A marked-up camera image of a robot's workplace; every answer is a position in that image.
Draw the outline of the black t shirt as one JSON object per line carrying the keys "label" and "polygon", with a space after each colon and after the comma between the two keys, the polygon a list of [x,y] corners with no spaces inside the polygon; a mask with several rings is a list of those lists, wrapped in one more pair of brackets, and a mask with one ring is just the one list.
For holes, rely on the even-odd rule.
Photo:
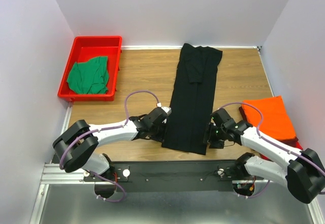
{"label": "black t shirt", "polygon": [[182,46],[163,148],[206,154],[204,134],[211,121],[221,59],[222,51],[212,47]]}

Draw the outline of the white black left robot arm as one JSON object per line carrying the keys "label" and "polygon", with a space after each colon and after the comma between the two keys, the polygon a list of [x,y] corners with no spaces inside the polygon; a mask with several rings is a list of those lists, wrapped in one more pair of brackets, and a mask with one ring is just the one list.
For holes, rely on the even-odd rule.
{"label": "white black left robot arm", "polygon": [[171,112],[170,107],[158,106],[148,114],[131,116],[117,123],[96,125],[78,120],[52,144],[60,169],[67,173],[83,169],[94,172],[102,181],[109,180],[113,173],[112,162],[105,154],[95,153],[95,149],[119,141],[159,141]]}

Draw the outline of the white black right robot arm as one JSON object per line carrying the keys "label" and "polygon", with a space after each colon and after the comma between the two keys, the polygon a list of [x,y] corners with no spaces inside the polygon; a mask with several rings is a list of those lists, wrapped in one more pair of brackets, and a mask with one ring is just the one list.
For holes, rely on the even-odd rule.
{"label": "white black right robot arm", "polygon": [[225,108],[213,112],[211,119],[204,136],[205,144],[223,148],[225,141],[230,141],[266,156],[262,159],[245,153],[230,169],[218,170],[221,177],[234,180],[261,177],[285,186],[293,197],[305,204],[324,194],[324,166],[314,150],[300,150],[281,143],[247,121],[235,122]]}

